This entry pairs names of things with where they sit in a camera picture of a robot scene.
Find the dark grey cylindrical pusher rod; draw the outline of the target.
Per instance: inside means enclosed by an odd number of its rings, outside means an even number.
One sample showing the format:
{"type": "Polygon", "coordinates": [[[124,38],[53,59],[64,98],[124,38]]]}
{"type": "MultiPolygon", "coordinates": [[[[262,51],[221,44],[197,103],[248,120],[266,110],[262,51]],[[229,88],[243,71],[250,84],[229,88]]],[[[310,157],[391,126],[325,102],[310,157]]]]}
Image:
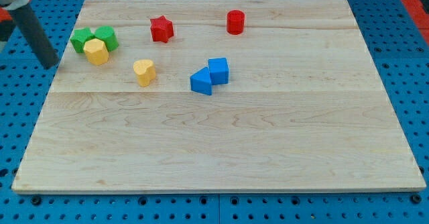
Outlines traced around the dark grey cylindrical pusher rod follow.
{"type": "Polygon", "coordinates": [[[30,4],[9,10],[8,12],[40,64],[45,69],[50,69],[57,65],[60,61],[57,52],[49,41],[30,4]]]}

